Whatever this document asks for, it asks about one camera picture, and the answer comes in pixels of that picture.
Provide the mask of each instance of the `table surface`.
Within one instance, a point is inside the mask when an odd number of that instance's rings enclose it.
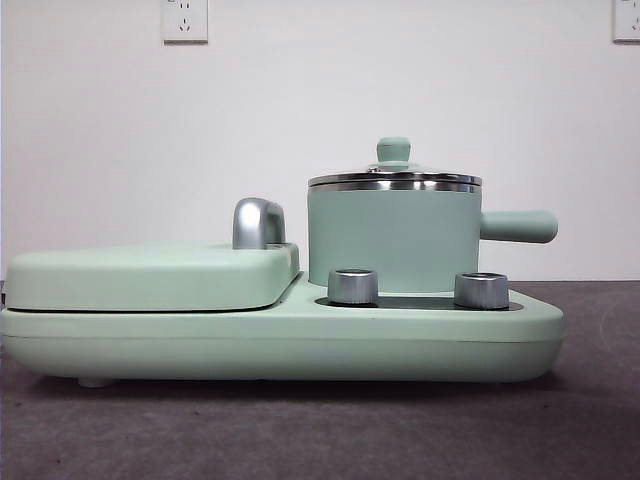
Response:
[[[3,478],[640,478],[640,282],[513,282],[560,307],[516,384],[122,381],[2,358]]]

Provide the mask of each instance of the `pot lid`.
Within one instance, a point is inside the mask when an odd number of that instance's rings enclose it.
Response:
[[[357,172],[323,175],[309,180],[309,187],[335,183],[401,181],[454,183],[480,187],[482,179],[472,175],[445,173],[437,168],[409,162],[411,143],[405,137],[384,137],[377,145],[378,161]]]

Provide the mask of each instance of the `stainless steel rim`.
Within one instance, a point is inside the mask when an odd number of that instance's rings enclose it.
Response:
[[[482,187],[468,183],[434,182],[430,180],[374,180],[322,183],[310,185],[310,192],[344,192],[354,190],[435,190],[444,192],[480,193]]]
[[[402,171],[370,171],[357,173],[340,173],[337,175],[325,175],[309,180],[309,186],[315,187],[333,183],[370,183],[376,181],[387,182],[436,182],[436,183],[462,183],[468,185],[482,186],[480,177],[471,175],[460,175],[456,173],[425,173],[425,172],[402,172]]]

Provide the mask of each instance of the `silver handle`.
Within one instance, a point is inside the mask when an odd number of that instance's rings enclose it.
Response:
[[[243,198],[233,214],[233,249],[265,250],[285,243],[284,211],[264,198]]]

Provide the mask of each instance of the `wall outlet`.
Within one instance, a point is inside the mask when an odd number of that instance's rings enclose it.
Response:
[[[640,43],[640,0],[613,0],[613,41]]]
[[[162,7],[165,45],[208,43],[208,0],[162,0]]]

